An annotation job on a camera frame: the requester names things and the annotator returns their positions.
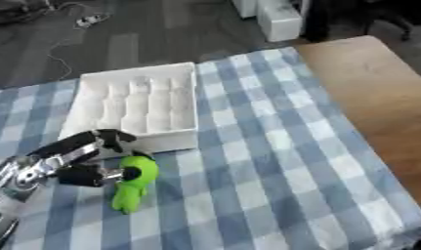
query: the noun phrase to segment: green toy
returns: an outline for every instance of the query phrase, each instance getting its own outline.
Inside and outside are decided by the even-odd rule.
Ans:
[[[128,156],[120,161],[120,168],[134,167],[141,172],[139,178],[131,181],[122,181],[117,186],[117,191],[112,199],[112,208],[124,214],[136,212],[140,199],[147,195],[147,185],[158,176],[158,166],[148,156]]]

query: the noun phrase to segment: white tray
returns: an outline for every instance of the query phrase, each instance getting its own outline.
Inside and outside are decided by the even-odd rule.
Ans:
[[[192,62],[84,74],[60,139],[118,129],[145,152],[197,147],[195,86]]]

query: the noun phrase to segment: blue checkered tablecloth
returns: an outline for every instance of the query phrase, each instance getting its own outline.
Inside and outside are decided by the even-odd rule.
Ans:
[[[421,209],[292,48],[197,66],[199,148],[155,155],[140,210],[50,184],[12,249],[400,249]],[[0,158],[53,142],[77,81],[0,91]],[[104,164],[114,165],[109,161]]]

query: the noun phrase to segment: white cardboard box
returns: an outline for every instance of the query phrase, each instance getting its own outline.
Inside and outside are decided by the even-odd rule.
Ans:
[[[243,19],[255,17],[257,15],[257,1],[258,0],[232,0]]]
[[[197,147],[195,86],[192,62],[84,74],[60,139],[118,129],[144,152]]]
[[[270,42],[298,38],[303,25],[300,14],[285,0],[259,0],[257,22]]]

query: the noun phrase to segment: gray carpet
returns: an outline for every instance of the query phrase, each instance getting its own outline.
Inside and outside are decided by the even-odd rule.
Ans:
[[[142,65],[203,62],[230,55],[303,43],[267,43],[256,20],[242,20],[230,0],[97,0],[91,9],[72,7],[0,32],[15,38],[0,46],[0,89],[57,81],[66,67],[71,73]],[[82,15],[108,12],[111,17],[86,30],[74,29]],[[393,27],[377,23],[372,35],[381,38],[421,74],[421,27],[403,43]],[[348,25],[333,27],[331,39],[360,35]]]

